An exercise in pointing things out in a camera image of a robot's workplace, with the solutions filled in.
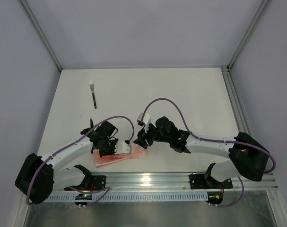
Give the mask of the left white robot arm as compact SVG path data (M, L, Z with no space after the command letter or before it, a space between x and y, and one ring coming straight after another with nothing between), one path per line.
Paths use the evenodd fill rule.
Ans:
M97 128L89 127L81 131L80 138L73 140L58 151L39 156L28 155L17 175L15 186L24 194L30 204L40 204L53 191L80 190L90 191L94 177L82 165L66 168L78 157L92 153L115 150L117 139L113 135L117 128L108 121Z

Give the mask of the pink cloth napkin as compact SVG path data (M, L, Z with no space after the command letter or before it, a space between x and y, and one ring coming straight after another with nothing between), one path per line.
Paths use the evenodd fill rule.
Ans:
M131 153L130 154L120 154L120 155L108 155L108 156L102 156L99 155L99 150L94 149L93 150L93 156L94 156L94 165L96 168L101 168L104 166L108 166L114 163L118 163L124 160L128 159L138 159L145 157L147 155L148 151L138 144L132 143L131 144Z

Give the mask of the black handled knife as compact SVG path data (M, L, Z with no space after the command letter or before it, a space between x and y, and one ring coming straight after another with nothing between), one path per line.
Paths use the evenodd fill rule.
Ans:
M90 128L92 129L93 127L94 127L94 123L93 123L92 118L90 118Z

